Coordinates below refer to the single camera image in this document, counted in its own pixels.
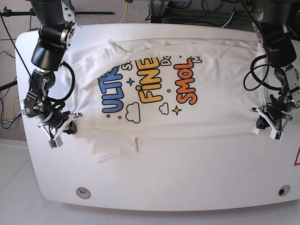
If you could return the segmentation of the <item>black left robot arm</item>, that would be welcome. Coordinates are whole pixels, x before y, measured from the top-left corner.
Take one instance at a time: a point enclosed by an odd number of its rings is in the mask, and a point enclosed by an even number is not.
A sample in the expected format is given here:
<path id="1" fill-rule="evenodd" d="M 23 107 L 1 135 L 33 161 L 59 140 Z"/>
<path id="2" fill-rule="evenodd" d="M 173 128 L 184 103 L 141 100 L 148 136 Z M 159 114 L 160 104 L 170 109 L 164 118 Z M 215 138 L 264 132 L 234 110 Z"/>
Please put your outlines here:
<path id="1" fill-rule="evenodd" d="M 284 127 L 293 118 L 289 115 L 300 106 L 300 73 L 293 66 L 297 58 L 292 44 L 300 39 L 300 2 L 298 0 L 242 0 L 240 4 L 252 21 L 256 35 L 261 41 L 265 54 L 255 58 L 250 65 L 249 74 L 258 82 L 258 87 L 277 91 L 278 97 L 270 95 L 271 102 L 261 107 L 252 108 L 259 114 L 257 129 L 270 127 L 270 137 L 281 140 Z M 281 87 L 266 83 L 266 76 L 258 78 L 256 63 L 266 59 L 265 75 L 274 68 L 274 75 Z"/>

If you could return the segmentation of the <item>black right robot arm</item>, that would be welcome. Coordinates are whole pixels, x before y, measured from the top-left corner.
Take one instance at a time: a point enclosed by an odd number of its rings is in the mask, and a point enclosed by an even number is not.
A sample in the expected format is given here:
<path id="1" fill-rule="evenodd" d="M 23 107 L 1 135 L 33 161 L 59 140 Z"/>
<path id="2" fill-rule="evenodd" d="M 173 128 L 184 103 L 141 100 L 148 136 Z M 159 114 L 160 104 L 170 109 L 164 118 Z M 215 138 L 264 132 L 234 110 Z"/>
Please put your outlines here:
<path id="1" fill-rule="evenodd" d="M 73 118 L 81 113 L 63 112 L 65 102 L 75 88 L 75 73 L 63 60 L 77 26 L 75 9 L 69 0 L 32 0 L 33 11 L 40 21 L 38 42 L 31 62 L 36 66 L 29 78 L 29 91 L 22 102 L 22 113 L 40 120 L 38 127 L 48 137 L 51 148 L 62 145 L 61 133 L 76 133 Z M 71 73 L 71 87 L 65 97 L 49 97 L 55 84 L 55 72 L 64 66 Z"/>

